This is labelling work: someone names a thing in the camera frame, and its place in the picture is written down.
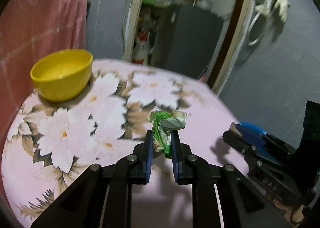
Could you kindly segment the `right hand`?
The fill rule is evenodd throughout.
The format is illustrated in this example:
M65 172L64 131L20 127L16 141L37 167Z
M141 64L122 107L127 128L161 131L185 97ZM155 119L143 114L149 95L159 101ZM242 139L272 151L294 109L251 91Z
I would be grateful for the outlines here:
M311 212L311 208L304 205L300 207L286 206L277 198L273 198L272 201L275 207L284 211L283 216L289 222L290 227L298 227Z

